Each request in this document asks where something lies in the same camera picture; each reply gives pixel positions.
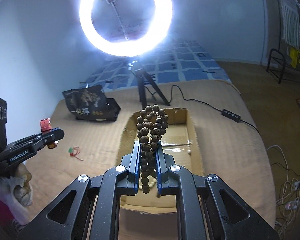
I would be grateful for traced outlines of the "left gloved hand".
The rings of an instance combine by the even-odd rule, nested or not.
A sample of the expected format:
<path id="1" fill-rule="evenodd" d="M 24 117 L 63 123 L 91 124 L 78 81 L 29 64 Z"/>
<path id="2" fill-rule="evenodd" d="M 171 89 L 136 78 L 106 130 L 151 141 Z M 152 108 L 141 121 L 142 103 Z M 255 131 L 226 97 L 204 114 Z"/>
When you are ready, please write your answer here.
<path id="1" fill-rule="evenodd" d="M 30 221 L 28 207 L 32 205 L 32 174 L 21 163 L 10 178 L 0 177 L 0 200 L 8 206 L 13 217 L 21 225 Z"/>

